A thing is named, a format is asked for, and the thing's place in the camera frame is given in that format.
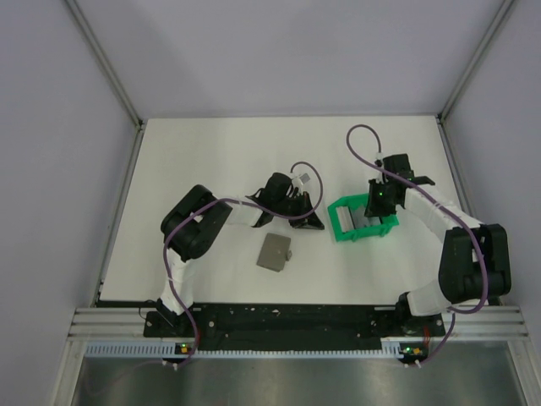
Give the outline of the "green plastic bin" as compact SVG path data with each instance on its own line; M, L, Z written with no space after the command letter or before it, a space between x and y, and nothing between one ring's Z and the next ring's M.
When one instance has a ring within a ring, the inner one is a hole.
M396 215L391 215L388 217L380 217L381 224L377 227L371 228L356 228L355 220L356 216L362 211L365 212L365 207L367 205L367 200L369 199L369 194L362 195L348 195L343 196L333 202L327 207L329 218L331 221L332 230L337 242L343 241L357 241L359 239L364 239L368 237L385 237L394 227L399 225L399 221ZM340 229L340 223L338 221L338 216L336 214L336 208L339 206L347 206L352 213L352 218L354 221L355 229L342 233Z

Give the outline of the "grey card holder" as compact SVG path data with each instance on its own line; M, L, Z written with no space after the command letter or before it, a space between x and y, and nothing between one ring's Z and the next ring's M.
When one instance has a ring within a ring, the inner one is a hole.
M291 260L292 239L276 233L267 233L256 265L274 272L281 272Z

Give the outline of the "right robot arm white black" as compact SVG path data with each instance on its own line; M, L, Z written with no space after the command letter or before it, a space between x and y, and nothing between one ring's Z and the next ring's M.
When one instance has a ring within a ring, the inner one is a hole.
M381 173L369 181L366 217L381 219L396 208L416 216L442 243L435 279L405 292L396 302L396 328L407 335L421 329L425 316L468 300L480 305L511 291L511 265L506 230L469 216L443 195L427 176L416 176L408 155L398 154L371 165Z

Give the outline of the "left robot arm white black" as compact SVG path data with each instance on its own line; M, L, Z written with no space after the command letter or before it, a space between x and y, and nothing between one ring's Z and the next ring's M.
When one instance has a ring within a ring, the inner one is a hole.
M276 217L294 229L323 230L316 204L304 185L307 173L273 173L264 187L243 198L216 198L201 184L195 185L165 216L160 230L164 237L162 256L167 279L156 310L162 325L173 335L183 335L194 317L194 268L191 263L207 253L226 225L262 228Z

